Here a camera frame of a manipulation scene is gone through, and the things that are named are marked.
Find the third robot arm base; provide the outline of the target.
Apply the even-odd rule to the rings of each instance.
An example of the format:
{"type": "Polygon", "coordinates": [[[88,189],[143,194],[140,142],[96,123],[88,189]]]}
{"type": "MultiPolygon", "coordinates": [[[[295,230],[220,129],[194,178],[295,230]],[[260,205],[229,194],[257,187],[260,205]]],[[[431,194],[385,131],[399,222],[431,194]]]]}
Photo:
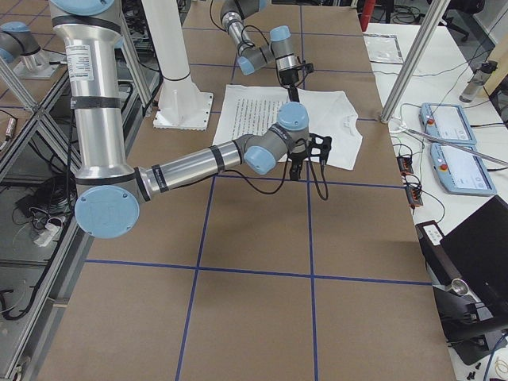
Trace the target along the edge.
{"type": "Polygon", "coordinates": [[[19,60],[13,71],[21,79],[49,79],[60,65],[50,60],[27,24],[10,21],[1,25],[1,58],[12,64],[19,60]]]}

